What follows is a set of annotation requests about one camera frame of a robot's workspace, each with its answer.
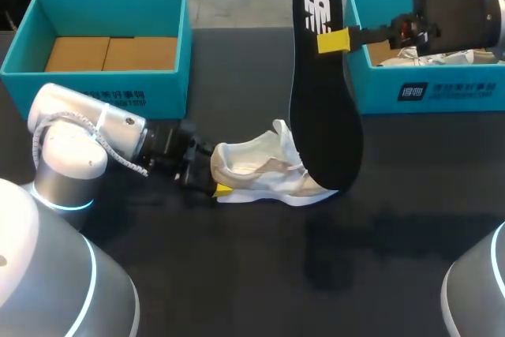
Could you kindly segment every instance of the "brown cardboard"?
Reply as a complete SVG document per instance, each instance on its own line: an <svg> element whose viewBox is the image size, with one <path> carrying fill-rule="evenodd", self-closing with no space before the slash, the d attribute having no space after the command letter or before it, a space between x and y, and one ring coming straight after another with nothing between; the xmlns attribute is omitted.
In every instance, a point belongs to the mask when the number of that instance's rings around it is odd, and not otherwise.
<svg viewBox="0 0 505 337"><path fill-rule="evenodd" d="M389 48L389 42L384 41L382 43L370 43L367 45L368 53L370 54L370 59L372 60L372 66L378 66L382 62L390 58L397 58L399 49L391 50Z"/></svg>
<svg viewBox="0 0 505 337"><path fill-rule="evenodd" d="M177 38L111 38L103 71L173 70Z"/></svg>
<svg viewBox="0 0 505 337"><path fill-rule="evenodd" d="M102 71L109 37L58 37L46 72Z"/></svg>

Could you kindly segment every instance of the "shoe sole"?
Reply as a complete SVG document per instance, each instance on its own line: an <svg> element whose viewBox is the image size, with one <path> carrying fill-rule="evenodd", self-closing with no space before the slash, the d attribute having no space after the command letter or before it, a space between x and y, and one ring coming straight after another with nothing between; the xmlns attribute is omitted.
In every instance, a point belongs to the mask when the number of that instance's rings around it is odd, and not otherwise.
<svg viewBox="0 0 505 337"><path fill-rule="evenodd" d="M322 200L332 197L339 191L327 191L314 197L292 197L272 191L259 191L254 189L234 189L234 191L226 197L218 197L218 203L252 203L258 200L278 200L292 207L304 207L305 205L319 203Z"/></svg>
<svg viewBox="0 0 505 337"><path fill-rule="evenodd" d="M329 20L321 16L328 11ZM317 33L343 29L342 14L342 0L293 0L290 126L311 177L325 189L345 191L361 166L361 118L347 88L343 53L317 51Z"/></svg>

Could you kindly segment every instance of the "teal box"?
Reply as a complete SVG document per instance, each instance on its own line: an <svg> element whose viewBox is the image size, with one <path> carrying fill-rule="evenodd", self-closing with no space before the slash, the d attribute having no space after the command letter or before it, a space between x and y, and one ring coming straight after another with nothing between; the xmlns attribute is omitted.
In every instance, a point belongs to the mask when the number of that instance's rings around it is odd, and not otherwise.
<svg viewBox="0 0 505 337"><path fill-rule="evenodd" d="M376 28L412 0L347 0L345 26ZM362 114L505 110L505 66L374 67L368 48L347 55Z"/></svg>
<svg viewBox="0 0 505 337"><path fill-rule="evenodd" d="M173 71L45 73L56 37L177 37ZM148 119L183 118L192 30L186 0L32 0L0 76L26 119L52 82Z"/></svg>

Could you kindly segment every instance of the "cable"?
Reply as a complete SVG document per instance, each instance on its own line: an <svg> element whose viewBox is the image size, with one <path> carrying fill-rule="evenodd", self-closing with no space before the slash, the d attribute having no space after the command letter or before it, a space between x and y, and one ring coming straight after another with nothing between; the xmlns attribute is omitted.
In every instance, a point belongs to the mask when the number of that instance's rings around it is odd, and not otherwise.
<svg viewBox="0 0 505 337"><path fill-rule="evenodd" d="M93 125L93 123L88 118L77 112L66 110L46 116L35 129L32 140L32 155L35 168L39 167L40 137L42 136L44 129L49 125L52 125L54 123L54 120L58 118L67 118L70 121L74 122L75 124L78 124L82 128L86 129L92 136L93 135L96 136L96 142L98 142L113 159L118 161L121 165L128 167L130 170L136 171L137 173L142 174L145 177L148 176L148 171L145 170L142 166L138 166L121 157L107 143L107 141L103 138L102 134L100 134L100 131L98 131L98 129Z"/></svg>

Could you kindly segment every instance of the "robot end effector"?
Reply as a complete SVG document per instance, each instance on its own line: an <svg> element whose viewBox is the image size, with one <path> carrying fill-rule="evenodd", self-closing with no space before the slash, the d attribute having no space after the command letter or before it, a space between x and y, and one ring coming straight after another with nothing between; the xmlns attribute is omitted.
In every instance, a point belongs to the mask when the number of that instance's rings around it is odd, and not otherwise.
<svg viewBox="0 0 505 337"><path fill-rule="evenodd" d="M350 28L351 50L389 41L391 49L416 46L420 56L486 48L505 59L505 0L413 0L413 10L389 26Z"/></svg>

